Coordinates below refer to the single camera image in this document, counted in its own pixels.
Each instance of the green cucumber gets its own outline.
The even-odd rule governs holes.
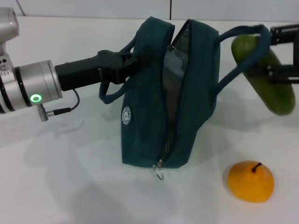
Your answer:
[[[258,45],[258,37],[240,35],[234,39],[231,49],[237,64],[240,64]],[[257,63],[261,66],[280,65],[279,59],[270,49],[269,53]],[[268,109],[276,115],[288,115],[295,107],[295,94],[291,84],[270,84],[266,73],[250,76],[253,71],[244,72],[245,77],[253,89],[266,104]]]

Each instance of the dark green pouch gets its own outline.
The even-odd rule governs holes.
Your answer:
[[[149,66],[132,76],[112,95],[102,83],[99,97],[109,104],[125,93],[121,111],[122,162],[139,167],[179,168],[188,162],[197,130],[213,114],[217,94],[270,49],[271,35],[263,26],[240,26],[219,35],[214,28],[188,20],[171,43],[174,26],[149,18],[122,51],[150,55]],[[240,34],[260,34],[259,46],[220,82],[220,42]],[[170,47],[179,57],[166,51]],[[164,73],[179,71],[175,112],[169,113]]]

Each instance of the zipper pull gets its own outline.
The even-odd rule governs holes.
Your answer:
[[[163,163],[163,160],[159,160],[158,164],[157,165],[153,165],[153,169],[157,175],[157,177],[162,181],[164,180],[164,175],[163,175],[163,172],[161,170],[161,167],[162,167],[162,163]]]

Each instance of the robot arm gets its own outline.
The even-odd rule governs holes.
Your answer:
[[[5,52],[5,42],[19,34],[12,8],[0,7],[0,113],[37,106],[42,121],[48,116],[72,111],[63,108],[46,112],[43,103],[62,98],[62,91],[99,82],[122,84],[139,70],[139,60],[131,53],[102,50],[92,58],[53,66],[42,61],[13,67]]]
[[[293,64],[268,66],[253,69],[265,70],[271,84],[299,84],[299,24],[290,26],[272,27],[270,29],[272,45],[293,43]]]

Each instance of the white circular logo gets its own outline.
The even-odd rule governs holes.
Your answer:
[[[126,106],[121,113],[121,120],[123,122],[124,125],[127,125],[130,123],[131,121],[131,109]]]

